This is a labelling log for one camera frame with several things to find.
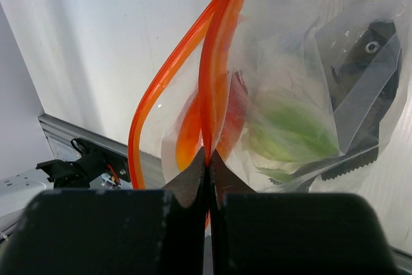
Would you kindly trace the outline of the red orange mango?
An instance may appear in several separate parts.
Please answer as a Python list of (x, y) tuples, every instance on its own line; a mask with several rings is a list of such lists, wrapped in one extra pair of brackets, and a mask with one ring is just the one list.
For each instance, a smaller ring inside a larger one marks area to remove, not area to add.
[(175, 159), (180, 171), (186, 169), (202, 146), (209, 160), (217, 151), (227, 160), (238, 143), (245, 124), (247, 87), (240, 73), (219, 77), (212, 90), (215, 96), (207, 103), (196, 94), (181, 123), (175, 147)]

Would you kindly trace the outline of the white cauliflower with leaves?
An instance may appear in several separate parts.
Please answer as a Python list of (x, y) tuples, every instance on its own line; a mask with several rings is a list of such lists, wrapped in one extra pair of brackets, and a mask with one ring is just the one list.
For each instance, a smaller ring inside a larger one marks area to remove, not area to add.
[(247, 146), (257, 168), (292, 174), (333, 158), (339, 143), (320, 60), (284, 53), (259, 65), (250, 100)]

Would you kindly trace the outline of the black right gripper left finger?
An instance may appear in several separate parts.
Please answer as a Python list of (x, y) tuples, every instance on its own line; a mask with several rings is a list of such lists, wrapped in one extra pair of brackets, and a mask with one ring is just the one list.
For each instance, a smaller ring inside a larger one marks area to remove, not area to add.
[(203, 151), (161, 189), (54, 189), (26, 206), (2, 274), (201, 274)]

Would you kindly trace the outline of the aluminium rail frame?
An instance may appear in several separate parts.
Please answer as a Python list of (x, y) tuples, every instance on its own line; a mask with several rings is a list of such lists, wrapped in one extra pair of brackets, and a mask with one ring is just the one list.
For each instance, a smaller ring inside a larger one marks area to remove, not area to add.
[(132, 189), (127, 147), (54, 117), (1, 126), (1, 239), (29, 201), (54, 188)]

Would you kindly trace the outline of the grey toy fish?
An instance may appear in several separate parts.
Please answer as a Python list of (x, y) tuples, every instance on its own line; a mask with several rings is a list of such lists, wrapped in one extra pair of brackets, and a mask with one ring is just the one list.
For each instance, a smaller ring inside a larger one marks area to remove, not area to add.
[(342, 156), (301, 166), (286, 180), (318, 172), (331, 180), (376, 161), (380, 122), (395, 100), (402, 48), (393, 21), (373, 21), (343, 63), (330, 70), (333, 115)]

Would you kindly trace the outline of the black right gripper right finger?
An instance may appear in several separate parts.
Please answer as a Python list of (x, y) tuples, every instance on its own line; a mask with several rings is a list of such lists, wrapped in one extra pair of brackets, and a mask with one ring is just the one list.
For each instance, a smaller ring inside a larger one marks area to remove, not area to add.
[(375, 211), (349, 193), (257, 193), (209, 162), (216, 274), (398, 274)]

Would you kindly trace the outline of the clear orange-zip plastic bag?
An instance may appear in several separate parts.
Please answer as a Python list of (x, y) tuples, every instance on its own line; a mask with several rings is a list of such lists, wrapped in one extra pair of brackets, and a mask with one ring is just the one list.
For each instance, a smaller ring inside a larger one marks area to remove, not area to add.
[(139, 102), (132, 186), (201, 148), (262, 193), (362, 195), (410, 251), (411, 0), (212, 0)]

